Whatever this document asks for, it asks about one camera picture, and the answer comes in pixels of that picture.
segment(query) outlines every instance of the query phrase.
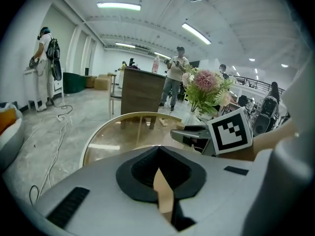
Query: glass tabletop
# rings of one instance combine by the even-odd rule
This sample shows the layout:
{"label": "glass tabletop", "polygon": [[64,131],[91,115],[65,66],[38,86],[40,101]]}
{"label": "glass tabletop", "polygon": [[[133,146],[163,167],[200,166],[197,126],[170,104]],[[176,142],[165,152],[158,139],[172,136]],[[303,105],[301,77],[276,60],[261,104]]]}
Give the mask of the glass tabletop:
{"label": "glass tabletop", "polygon": [[193,152],[170,136],[181,119],[153,112],[137,112],[119,116],[101,126],[87,142],[80,167],[91,162],[156,145],[172,146]]}

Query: black cap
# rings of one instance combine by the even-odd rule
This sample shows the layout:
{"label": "black cap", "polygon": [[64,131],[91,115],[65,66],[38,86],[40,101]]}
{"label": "black cap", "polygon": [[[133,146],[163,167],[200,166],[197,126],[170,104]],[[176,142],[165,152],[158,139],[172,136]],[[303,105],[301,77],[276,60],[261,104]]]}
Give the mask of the black cap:
{"label": "black cap", "polygon": [[185,48],[182,47],[182,46],[178,46],[178,47],[177,47],[177,51],[185,51]]}

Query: black railing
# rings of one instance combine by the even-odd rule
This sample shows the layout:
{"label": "black railing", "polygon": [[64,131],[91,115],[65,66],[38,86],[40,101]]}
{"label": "black railing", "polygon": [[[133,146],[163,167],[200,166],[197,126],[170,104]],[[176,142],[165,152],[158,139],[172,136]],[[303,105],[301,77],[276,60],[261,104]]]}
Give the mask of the black railing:
{"label": "black railing", "polygon": [[[271,85],[268,83],[262,82],[262,81],[253,80],[250,78],[240,77],[240,76],[234,76],[234,80],[235,80],[235,83],[237,83],[237,84],[248,86],[248,87],[253,88],[253,89],[258,89],[258,90],[261,90],[263,92],[271,91]],[[280,95],[282,95],[285,91],[282,88],[278,88],[278,89],[279,89]]]}

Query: white cabinet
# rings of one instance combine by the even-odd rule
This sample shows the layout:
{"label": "white cabinet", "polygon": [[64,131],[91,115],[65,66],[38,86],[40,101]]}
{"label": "white cabinet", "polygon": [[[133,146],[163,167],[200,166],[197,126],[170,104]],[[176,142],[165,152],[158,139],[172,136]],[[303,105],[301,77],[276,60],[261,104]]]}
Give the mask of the white cabinet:
{"label": "white cabinet", "polygon": [[[53,76],[49,78],[51,82],[50,92],[53,92],[53,95],[61,93],[63,98],[63,69],[62,69],[62,78],[60,81],[56,81]],[[24,71],[24,89],[25,95],[28,100],[28,108],[31,108],[30,102],[33,101],[35,104],[36,110],[38,110],[38,101],[40,101],[38,93],[38,75],[35,69],[26,68]]]}

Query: plastic bottle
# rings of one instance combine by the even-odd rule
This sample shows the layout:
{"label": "plastic bottle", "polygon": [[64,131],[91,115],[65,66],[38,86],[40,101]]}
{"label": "plastic bottle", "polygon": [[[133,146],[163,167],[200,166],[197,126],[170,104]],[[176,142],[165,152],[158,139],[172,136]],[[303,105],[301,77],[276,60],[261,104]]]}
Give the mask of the plastic bottle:
{"label": "plastic bottle", "polygon": [[153,73],[158,73],[158,66],[159,66],[159,55],[157,55],[153,61],[153,66],[152,66]]}

